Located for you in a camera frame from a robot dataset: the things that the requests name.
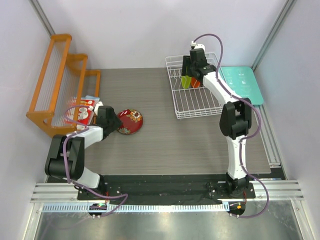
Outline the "orange plate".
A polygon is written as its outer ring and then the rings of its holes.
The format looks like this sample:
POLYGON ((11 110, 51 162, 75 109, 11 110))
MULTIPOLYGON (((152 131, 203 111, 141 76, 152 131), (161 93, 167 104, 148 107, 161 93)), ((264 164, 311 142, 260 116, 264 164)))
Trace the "orange plate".
POLYGON ((192 77, 190 85, 192 88, 199 88, 201 86, 201 82, 192 77))

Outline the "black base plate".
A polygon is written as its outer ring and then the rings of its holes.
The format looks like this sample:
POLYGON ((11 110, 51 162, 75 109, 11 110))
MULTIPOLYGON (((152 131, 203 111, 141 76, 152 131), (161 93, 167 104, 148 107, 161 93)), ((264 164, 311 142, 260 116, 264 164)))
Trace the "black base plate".
POLYGON ((228 192, 225 174, 104 175, 103 195, 128 194, 127 205, 171 206, 219 204, 254 199, 253 184, 228 192))

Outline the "orange wooden shelf rack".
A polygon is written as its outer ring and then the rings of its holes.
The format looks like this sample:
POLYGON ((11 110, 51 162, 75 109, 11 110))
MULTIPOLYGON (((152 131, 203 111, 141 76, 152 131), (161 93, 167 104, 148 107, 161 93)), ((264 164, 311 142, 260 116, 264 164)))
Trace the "orange wooden shelf rack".
POLYGON ((76 98, 79 104, 84 97, 86 78, 95 78, 93 96, 100 93, 101 71, 88 69, 85 53, 71 53, 72 36, 54 34, 38 77, 26 117, 48 136, 76 131, 75 123, 63 123, 68 100, 76 98))

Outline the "red snack package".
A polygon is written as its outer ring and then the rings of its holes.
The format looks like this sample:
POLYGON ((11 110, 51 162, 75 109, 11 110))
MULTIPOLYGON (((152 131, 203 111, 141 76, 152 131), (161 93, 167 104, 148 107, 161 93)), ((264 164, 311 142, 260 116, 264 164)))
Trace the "red snack package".
POLYGON ((62 122, 67 125, 71 125, 73 121, 75 121, 74 115, 75 111, 78 110, 77 112, 77 123, 76 124, 76 129, 78 131, 81 131, 85 129, 86 126, 88 126, 92 118, 94 117, 94 109, 97 103, 100 101, 99 97, 94 97, 90 95, 86 95, 85 97, 82 97, 80 99, 79 103, 76 103, 76 98, 72 97, 70 100, 67 102, 67 110, 62 116, 62 122))

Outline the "teal cutting board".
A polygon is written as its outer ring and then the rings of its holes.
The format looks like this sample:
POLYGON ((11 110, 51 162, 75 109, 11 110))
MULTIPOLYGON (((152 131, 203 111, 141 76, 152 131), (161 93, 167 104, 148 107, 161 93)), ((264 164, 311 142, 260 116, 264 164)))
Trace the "teal cutting board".
POLYGON ((227 85, 242 98, 249 98, 251 104, 260 106, 264 103, 253 70, 248 66, 222 66, 219 70, 227 85))

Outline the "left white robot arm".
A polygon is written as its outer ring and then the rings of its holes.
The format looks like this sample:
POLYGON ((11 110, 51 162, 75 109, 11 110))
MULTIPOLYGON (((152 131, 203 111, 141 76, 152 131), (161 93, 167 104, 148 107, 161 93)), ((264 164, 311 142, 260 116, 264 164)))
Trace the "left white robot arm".
POLYGON ((49 177, 67 180, 67 183, 73 184, 79 190, 84 189, 97 200, 111 199, 110 196, 106 196, 104 177, 85 167, 85 149, 106 139, 123 123, 114 109, 108 105, 85 107, 96 113, 93 125, 86 125, 68 117, 71 109, 83 107, 75 105, 65 111, 64 118, 82 126, 82 129, 52 137, 44 172, 49 177))

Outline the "lime green plate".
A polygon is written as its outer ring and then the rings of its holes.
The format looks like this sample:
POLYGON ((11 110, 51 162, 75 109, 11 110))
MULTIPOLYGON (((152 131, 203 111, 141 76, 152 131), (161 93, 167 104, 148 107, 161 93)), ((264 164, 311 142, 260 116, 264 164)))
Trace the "lime green plate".
POLYGON ((181 86, 183 89, 188 89, 190 87, 192 78, 188 75, 181 76, 181 86))

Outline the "red floral plate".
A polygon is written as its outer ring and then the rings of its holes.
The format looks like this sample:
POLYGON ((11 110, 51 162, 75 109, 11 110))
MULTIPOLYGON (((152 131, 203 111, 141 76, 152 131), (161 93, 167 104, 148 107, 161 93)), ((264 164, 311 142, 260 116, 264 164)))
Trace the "red floral plate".
POLYGON ((143 126, 144 119, 142 114, 135 109, 125 109, 117 114, 122 125, 117 131, 123 135, 132 135, 143 126))

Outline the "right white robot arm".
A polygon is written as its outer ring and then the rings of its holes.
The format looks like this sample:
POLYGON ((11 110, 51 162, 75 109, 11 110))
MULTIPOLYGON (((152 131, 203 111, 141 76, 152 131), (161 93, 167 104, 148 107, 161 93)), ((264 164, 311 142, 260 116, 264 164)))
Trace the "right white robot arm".
POLYGON ((252 110, 221 80, 218 68, 208 63, 203 48, 192 47, 189 55, 183 56, 181 75, 200 82, 222 106, 219 128, 228 149, 225 191, 230 197, 240 198, 249 187, 244 138, 252 126, 252 110))

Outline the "aluminium frame rail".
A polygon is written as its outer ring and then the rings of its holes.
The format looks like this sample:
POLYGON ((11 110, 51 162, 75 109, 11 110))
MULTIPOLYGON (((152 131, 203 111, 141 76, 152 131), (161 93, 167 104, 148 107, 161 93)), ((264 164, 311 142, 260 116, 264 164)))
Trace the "aluminium frame rail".
MULTIPOLYGON (((111 133, 85 151, 85 166, 102 175, 225 175, 228 168, 227 142, 221 135, 219 116, 177 120, 164 108, 142 111, 144 123, 138 132, 111 133)), ((262 137, 247 146, 247 166, 265 184, 269 200, 303 200, 297 180, 285 180, 281 166, 269 167, 262 137)), ((65 180, 49 177, 37 183, 32 202, 102 202, 84 189, 65 180)))

